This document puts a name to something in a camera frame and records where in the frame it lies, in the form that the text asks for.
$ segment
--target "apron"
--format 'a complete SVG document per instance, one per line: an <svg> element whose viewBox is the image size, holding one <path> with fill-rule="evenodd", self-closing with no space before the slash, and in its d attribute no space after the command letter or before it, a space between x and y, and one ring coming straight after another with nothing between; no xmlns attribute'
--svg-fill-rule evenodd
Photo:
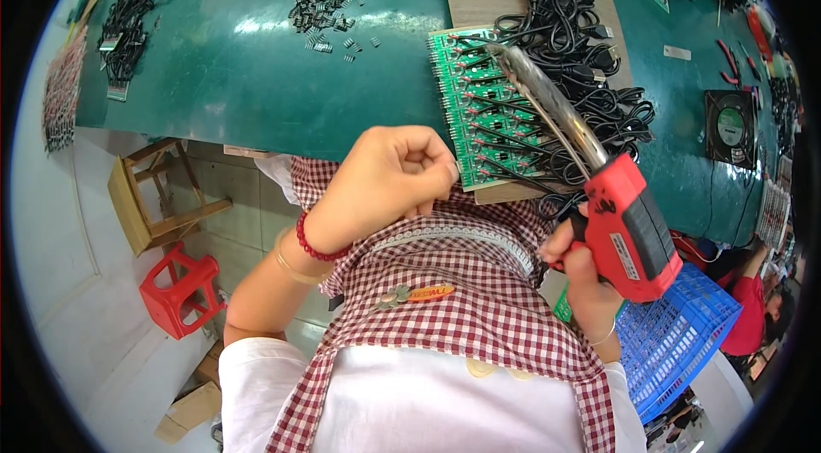
<svg viewBox="0 0 821 453"><path fill-rule="evenodd" d="M293 158L293 186L303 208L319 200L338 166ZM585 451L615 451L604 365L534 289L535 252L549 232L532 201L478 206L454 186L431 217L400 220L355 243L319 288L329 297L343 294L345 306L286 403L267 451L310 450L334 358L353 345L425 348L569 382ZM455 291L375 309L398 285L450 285Z"/></svg>

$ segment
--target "green work surface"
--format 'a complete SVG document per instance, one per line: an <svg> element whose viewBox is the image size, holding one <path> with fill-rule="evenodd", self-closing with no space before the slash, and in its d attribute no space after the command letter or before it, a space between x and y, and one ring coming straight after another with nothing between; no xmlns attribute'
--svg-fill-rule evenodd
<svg viewBox="0 0 821 453"><path fill-rule="evenodd" d="M332 54L304 50L304 36L287 22L292 0L156 0L145 17L149 45L124 103L105 99L107 82L95 51L115 1L101 0L89 20L78 126L337 161L373 125L423 124L445 137L425 40L429 31L451 26L447 0L352 3L343 13L357 20L354 28L323 31ZM716 38L735 50L741 40L756 52L746 19L724 14L716 28L714 0L670 0L669 15L652 0L613 1L634 84L647 89L645 98L656 109L651 129L657 140L641 146L639 166L667 224L688 234L706 231L714 241L746 243L758 213L761 175L744 188L746 171L721 162L713 169L703 156L703 91L732 89L719 75L729 67ZM349 36L363 52L343 48ZM369 42L374 36L379 48ZM664 57L664 44L691 50L692 61ZM346 53L355 55L354 63L344 62ZM746 84L755 82L746 64L740 70ZM762 94L759 151L767 151L767 169L774 174L776 133L766 85Z"/></svg>

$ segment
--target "black fan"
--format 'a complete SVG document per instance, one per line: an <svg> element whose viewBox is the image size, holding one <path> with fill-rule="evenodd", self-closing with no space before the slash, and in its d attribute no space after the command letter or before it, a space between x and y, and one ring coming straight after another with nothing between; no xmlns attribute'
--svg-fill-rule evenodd
<svg viewBox="0 0 821 453"><path fill-rule="evenodd" d="M748 91L704 91L707 157L755 169L758 118Z"/></svg>

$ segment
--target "woman in red shirt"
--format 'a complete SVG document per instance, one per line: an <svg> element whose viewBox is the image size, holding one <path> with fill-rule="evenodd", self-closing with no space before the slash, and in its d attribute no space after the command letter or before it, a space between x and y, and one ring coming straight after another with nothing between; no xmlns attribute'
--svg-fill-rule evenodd
<svg viewBox="0 0 821 453"><path fill-rule="evenodd" d="M742 306L741 315L721 345L722 351L729 356L754 354L765 338L767 342L780 339L789 324L791 310L795 307L792 296L773 291L765 300L759 272L768 252L769 248L761 243L741 270L733 270L717 281Z"/></svg>

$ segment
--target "hand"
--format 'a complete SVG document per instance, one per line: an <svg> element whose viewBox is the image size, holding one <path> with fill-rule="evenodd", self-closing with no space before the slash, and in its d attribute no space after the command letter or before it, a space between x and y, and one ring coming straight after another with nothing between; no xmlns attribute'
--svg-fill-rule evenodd
<svg viewBox="0 0 821 453"><path fill-rule="evenodd" d="M587 203L580 204L579 212L588 216ZM567 303L582 332L591 343L595 343L610 334L613 319L624 299L611 284L599 282L593 255L588 248L580 247L567 252L573 240L573 226L570 220L566 220L539 248L539 253L548 263L555 262L563 253L566 254L565 274L570 279Z"/></svg>
<svg viewBox="0 0 821 453"><path fill-rule="evenodd" d="M430 127L371 127L305 217L305 240L333 253L403 216L429 216L458 179L453 154Z"/></svg>

